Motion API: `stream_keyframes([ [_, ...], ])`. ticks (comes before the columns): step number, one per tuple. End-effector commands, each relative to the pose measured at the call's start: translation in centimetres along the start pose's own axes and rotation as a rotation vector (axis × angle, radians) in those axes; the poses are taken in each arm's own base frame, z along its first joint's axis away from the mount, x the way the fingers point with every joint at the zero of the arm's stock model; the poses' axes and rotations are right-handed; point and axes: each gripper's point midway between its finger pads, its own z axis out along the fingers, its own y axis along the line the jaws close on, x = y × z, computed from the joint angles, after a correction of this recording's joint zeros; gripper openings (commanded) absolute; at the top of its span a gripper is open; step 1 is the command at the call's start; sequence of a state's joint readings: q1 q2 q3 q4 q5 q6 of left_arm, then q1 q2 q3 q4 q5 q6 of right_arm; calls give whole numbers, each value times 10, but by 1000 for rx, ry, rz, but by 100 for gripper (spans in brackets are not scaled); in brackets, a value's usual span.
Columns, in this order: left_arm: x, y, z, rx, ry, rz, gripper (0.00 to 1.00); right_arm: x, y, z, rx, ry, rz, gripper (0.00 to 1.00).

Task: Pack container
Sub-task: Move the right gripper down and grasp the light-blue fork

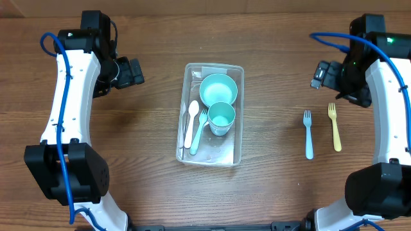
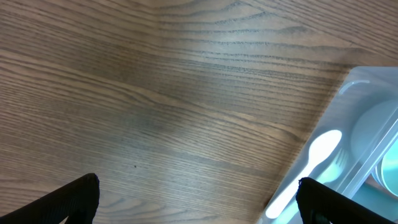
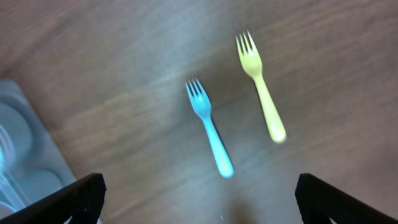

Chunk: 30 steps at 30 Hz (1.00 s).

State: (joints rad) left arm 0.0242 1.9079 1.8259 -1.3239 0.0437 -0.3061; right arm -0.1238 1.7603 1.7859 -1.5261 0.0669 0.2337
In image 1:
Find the yellow plastic fork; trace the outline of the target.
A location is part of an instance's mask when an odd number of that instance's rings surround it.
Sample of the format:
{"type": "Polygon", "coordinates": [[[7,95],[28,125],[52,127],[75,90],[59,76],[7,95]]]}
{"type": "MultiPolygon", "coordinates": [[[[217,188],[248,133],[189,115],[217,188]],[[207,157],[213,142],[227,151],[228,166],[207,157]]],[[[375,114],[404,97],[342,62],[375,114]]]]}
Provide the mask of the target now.
{"type": "Polygon", "coordinates": [[[335,151],[339,152],[342,150],[342,144],[340,141],[340,135],[338,132],[337,125],[337,111],[334,103],[329,103],[328,105],[328,116],[331,119],[332,131],[333,131],[333,147],[335,151]]]}

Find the light blue plastic fork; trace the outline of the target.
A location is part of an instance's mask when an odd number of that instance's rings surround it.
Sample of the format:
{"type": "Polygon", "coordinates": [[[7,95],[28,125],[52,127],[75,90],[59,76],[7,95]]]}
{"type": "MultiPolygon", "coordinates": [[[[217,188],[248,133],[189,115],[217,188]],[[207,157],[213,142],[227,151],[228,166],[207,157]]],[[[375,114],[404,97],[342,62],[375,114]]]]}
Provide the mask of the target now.
{"type": "Polygon", "coordinates": [[[312,160],[314,158],[313,143],[311,137],[311,111],[305,110],[303,117],[303,124],[306,127],[306,158],[312,160]]]}

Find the white plastic spoon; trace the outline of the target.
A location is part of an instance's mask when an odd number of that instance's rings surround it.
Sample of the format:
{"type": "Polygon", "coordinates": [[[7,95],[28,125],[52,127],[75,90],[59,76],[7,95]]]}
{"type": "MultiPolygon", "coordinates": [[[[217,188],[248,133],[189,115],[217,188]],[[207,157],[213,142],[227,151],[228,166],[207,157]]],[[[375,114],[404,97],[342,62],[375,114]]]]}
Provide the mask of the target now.
{"type": "Polygon", "coordinates": [[[190,103],[188,112],[189,112],[189,123],[188,123],[188,128],[187,128],[186,136],[184,140],[184,147],[187,149],[191,147],[192,138],[193,138],[193,124],[194,124],[195,117],[197,116],[199,112],[199,104],[197,100],[193,100],[190,103]]]}

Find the green plastic fork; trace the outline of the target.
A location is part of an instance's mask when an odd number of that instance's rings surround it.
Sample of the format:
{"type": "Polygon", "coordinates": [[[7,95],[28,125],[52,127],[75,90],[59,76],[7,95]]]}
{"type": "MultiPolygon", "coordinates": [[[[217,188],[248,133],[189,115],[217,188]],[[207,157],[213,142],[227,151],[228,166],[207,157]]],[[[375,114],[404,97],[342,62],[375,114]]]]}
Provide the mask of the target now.
{"type": "Polygon", "coordinates": [[[190,154],[191,155],[196,155],[200,143],[200,137],[202,134],[202,130],[204,128],[204,125],[207,123],[208,119],[208,109],[203,109],[199,116],[199,125],[198,125],[198,130],[196,132],[195,138],[193,139],[193,142],[190,147],[190,154]]]}

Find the teal bowl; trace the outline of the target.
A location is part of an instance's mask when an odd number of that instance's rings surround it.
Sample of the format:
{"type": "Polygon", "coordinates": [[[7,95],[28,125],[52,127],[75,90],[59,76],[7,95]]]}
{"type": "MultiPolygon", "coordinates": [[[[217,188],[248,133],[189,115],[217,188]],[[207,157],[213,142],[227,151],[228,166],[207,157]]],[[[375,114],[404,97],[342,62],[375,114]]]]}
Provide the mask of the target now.
{"type": "Polygon", "coordinates": [[[238,95],[236,82],[226,74],[210,74],[200,84],[200,99],[206,107],[217,102],[232,105],[238,95]]]}

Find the green cup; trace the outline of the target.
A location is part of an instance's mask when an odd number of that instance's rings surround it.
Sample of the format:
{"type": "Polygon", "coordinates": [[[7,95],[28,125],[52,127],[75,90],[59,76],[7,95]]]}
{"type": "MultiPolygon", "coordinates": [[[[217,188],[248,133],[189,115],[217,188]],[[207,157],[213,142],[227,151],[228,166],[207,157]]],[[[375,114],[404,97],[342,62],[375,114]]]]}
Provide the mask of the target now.
{"type": "Polygon", "coordinates": [[[229,103],[217,102],[209,107],[208,116],[213,126],[225,128],[233,124],[236,117],[236,111],[229,103]]]}

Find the blue cup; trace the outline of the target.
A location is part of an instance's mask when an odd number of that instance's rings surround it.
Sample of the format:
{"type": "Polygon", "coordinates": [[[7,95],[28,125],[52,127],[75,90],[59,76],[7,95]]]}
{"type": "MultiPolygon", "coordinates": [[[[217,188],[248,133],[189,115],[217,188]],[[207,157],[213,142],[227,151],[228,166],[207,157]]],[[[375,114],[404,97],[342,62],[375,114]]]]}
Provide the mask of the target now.
{"type": "Polygon", "coordinates": [[[229,128],[219,129],[211,127],[211,132],[216,136],[224,136],[229,131],[229,128]]]}

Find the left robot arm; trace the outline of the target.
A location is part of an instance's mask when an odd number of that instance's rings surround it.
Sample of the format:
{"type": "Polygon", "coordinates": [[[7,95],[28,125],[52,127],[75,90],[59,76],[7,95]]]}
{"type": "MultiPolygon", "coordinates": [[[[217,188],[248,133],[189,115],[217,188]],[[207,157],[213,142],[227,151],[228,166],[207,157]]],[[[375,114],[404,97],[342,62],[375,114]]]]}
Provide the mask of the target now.
{"type": "Polygon", "coordinates": [[[70,224],[80,214],[94,230],[134,230],[109,193],[109,167],[92,148],[90,118],[94,98],[144,82],[139,63],[117,56],[110,28],[46,32],[40,44],[48,37],[57,84],[48,123],[39,144],[26,147],[25,164],[44,196],[69,209],[70,224]]]}

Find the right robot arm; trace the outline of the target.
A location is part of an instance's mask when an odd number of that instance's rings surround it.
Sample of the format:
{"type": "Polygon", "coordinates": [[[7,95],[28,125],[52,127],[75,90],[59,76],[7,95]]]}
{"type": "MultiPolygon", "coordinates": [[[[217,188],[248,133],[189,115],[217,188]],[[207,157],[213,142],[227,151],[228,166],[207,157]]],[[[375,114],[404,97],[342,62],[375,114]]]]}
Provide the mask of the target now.
{"type": "Polygon", "coordinates": [[[305,230],[356,230],[362,225],[410,216],[410,35],[375,32],[355,36],[316,32],[310,37],[349,39],[333,44],[346,54],[341,64],[318,65],[311,86],[374,110],[372,165],[351,173],[344,197],[313,212],[305,230]]]}

